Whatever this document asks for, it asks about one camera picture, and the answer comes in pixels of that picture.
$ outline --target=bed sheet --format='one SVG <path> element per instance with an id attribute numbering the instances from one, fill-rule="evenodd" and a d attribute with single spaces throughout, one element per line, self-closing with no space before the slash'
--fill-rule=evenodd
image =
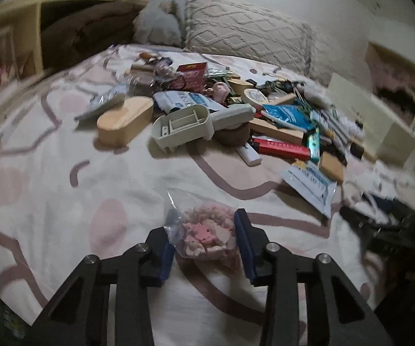
<path id="1" fill-rule="evenodd" d="M 123 253 L 162 225 L 163 192 L 178 188 L 245 208 L 270 240 L 293 253 L 330 254 L 371 306 L 383 296 L 383 263 L 361 253 L 358 237 L 337 213 L 324 221 L 282 182 L 282 159 L 264 156 L 248 167 L 232 149 L 197 141 L 165 155 L 148 126 L 127 148 L 109 150 L 93 126 L 73 117 L 107 91 L 135 62 L 142 46 L 112 47 L 43 82 L 0 125 L 0 297 L 32 324 L 78 262 L 88 254 Z M 209 62 L 258 83 L 272 73 L 304 79 L 276 66 L 229 56 L 165 52 L 174 65 Z M 348 172 L 368 170 L 349 160 Z M 305 343 L 304 290 L 299 290 Z M 162 289 L 149 290 L 156 345 L 256 345 L 265 288 L 215 262 L 176 258 Z M 112 301 L 110 321 L 113 321 Z"/>

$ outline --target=red power bank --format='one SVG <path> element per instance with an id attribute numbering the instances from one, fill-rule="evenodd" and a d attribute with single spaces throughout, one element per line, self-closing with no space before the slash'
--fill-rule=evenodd
<path id="1" fill-rule="evenodd" d="M 310 150 L 296 144 L 274 142 L 265 139 L 253 139 L 252 147 L 259 153 L 280 156 L 287 159 L 310 160 Z"/>

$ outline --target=white box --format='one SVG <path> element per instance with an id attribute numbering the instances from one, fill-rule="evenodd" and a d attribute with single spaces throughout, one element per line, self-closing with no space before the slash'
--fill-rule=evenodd
<path id="1" fill-rule="evenodd" d="M 333 74 L 327 96 L 349 119 L 364 124 L 364 148 L 387 163 L 403 166 L 415 147 L 412 129 L 374 94 Z"/>

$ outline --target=red packet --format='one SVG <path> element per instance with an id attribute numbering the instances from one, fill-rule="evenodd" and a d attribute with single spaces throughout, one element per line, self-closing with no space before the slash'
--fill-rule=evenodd
<path id="1" fill-rule="evenodd" d="M 177 71 L 183 73 L 186 85 L 183 91 L 193 91 L 202 93 L 204 90 L 204 74 L 207 71 L 207 62 L 189 63 L 180 65 Z M 183 80 L 176 79 L 170 83 L 170 88 L 180 90 L 183 87 Z"/>

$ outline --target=metal screw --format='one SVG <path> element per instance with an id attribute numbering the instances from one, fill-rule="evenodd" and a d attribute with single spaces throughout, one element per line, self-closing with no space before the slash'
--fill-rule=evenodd
<path id="1" fill-rule="evenodd" d="M 328 254 L 319 254 L 318 259 L 323 264 L 329 264 L 332 261 L 332 258 Z"/>
<path id="2" fill-rule="evenodd" d="M 148 249 L 150 248 L 150 246 L 148 246 L 146 243 L 138 243 L 135 245 L 135 249 L 138 252 L 146 252 L 148 251 Z"/>
<path id="3" fill-rule="evenodd" d="M 270 252 L 278 252 L 279 251 L 279 245 L 275 242 L 270 242 L 266 245 L 266 249 Z"/>
<path id="4" fill-rule="evenodd" d="M 84 263 L 86 264 L 95 264 L 95 262 L 98 260 L 98 257 L 96 255 L 87 255 L 84 258 Z"/>

